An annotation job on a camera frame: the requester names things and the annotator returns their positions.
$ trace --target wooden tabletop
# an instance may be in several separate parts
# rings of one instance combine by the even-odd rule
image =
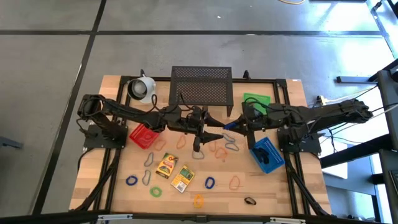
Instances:
[[[107,98],[116,99],[120,76],[105,75],[102,81],[100,94]],[[159,108],[167,106],[169,102],[169,82],[157,82],[156,92],[158,96]],[[290,104],[294,106],[306,106],[304,90],[300,80],[287,80]],[[230,118],[226,116],[224,106],[211,106],[209,112],[217,120],[228,123],[235,120],[241,114],[240,102],[243,100],[243,93],[257,93],[260,95],[271,96],[271,103],[275,102],[273,87],[265,83],[234,83],[234,108]],[[280,97],[283,103],[283,92],[280,89]],[[122,102],[126,98],[124,90]],[[132,100],[130,106],[141,110],[148,110],[151,105],[143,105],[136,100]],[[128,121],[129,133],[138,125]],[[210,133],[223,133],[221,128],[205,128]],[[186,144],[181,149],[177,149],[177,143],[183,136],[182,133],[171,132],[166,129],[160,134],[156,142],[147,150],[141,149],[132,140],[127,139],[126,147],[121,152],[117,181],[113,193],[112,212],[126,213],[177,213],[193,214],[202,213],[209,215],[292,215],[290,205],[289,188],[285,167],[282,166],[270,174],[265,174],[256,164],[254,158],[248,150],[246,138],[233,132],[228,133],[236,139],[239,151],[227,149],[228,155],[225,159],[217,159],[223,150],[220,149],[215,155],[216,148],[224,147],[226,140],[219,139],[215,142],[205,144],[201,147],[205,158],[196,160],[192,158],[192,143],[194,136],[185,136]],[[276,130],[266,132],[256,132],[256,140],[269,137],[274,146],[278,148]],[[158,141],[165,141],[166,145],[160,151],[155,150]],[[154,153],[154,162],[149,167],[144,167],[150,152]],[[155,173],[155,170],[164,154],[168,152],[178,157],[178,162],[169,179],[165,179]],[[301,153],[305,184],[322,208],[331,212],[328,196],[326,193],[325,182],[321,171],[319,160],[312,154]],[[104,149],[94,149],[89,152],[82,160],[78,173],[75,189],[73,192],[70,208],[79,206],[88,194],[93,190],[100,176],[101,165],[103,162]],[[172,179],[177,175],[183,165],[195,172],[195,177],[188,185],[184,193],[180,193],[171,186]],[[152,172],[150,184],[145,186],[142,178],[146,169]],[[139,182],[134,186],[126,184],[126,178],[130,175],[138,177]],[[207,177],[215,179],[215,186],[208,190],[205,188]],[[233,176],[240,179],[237,190],[230,190],[229,183]],[[233,180],[233,187],[237,186],[236,179]],[[162,196],[153,197],[149,190],[151,187],[158,186],[162,189]],[[298,210],[303,213],[300,191],[297,186],[296,197]],[[105,185],[100,208],[104,208],[108,184]],[[204,198],[202,208],[195,208],[193,200],[197,194]],[[257,205],[247,205],[245,197],[252,197]]]

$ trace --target red basket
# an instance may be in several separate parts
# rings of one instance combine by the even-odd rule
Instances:
[[[133,140],[142,149],[147,149],[159,136],[159,133],[155,133],[150,129],[145,128],[143,124],[140,124],[131,134],[130,139]]]

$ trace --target green basket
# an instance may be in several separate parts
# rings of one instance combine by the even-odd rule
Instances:
[[[243,93],[243,101],[245,102],[245,100],[249,97],[253,97],[254,99],[258,100],[260,103],[268,105],[271,102],[271,97],[270,96],[266,96],[266,95],[258,95],[258,94],[253,94],[253,93]],[[267,114],[267,111],[265,108],[263,108],[261,105],[259,104],[254,104],[254,108],[259,110],[261,113],[263,114]]]

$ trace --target gray floor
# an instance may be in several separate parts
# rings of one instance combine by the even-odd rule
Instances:
[[[1,1],[0,29],[91,29],[100,1]],[[365,3],[306,1],[108,1],[101,30],[377,30]],[[0,35],[0,136],[24,143],[0,151],[0,217],[29,212],[88,37]],[[169,76],[172,65],[230,66],[233,76],[301,79],[308,103],[368,86],[337,85],[392,61],[382,37],[229,35],[97,36],[80,88],[103,75]],[[75,111],[44,212],[68,209],[83,135]]]

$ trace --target blue basket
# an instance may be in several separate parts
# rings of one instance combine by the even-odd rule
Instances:
[[[272,171],[276,170],[278,167],[285,164],[285,161],[280,156],[278,150],[275,146],[271,143],[268,137],[261,139],[260,141],[256,142],[254,145],[255,149],[263,148],[266,152],[269,153],[269,163],[264,164],[258,161],[256,155],[250,150],[250,153],[253,155],[254,159],[256,160],[257,164],[259,164],[261,170],[266,174],[271,173]]]

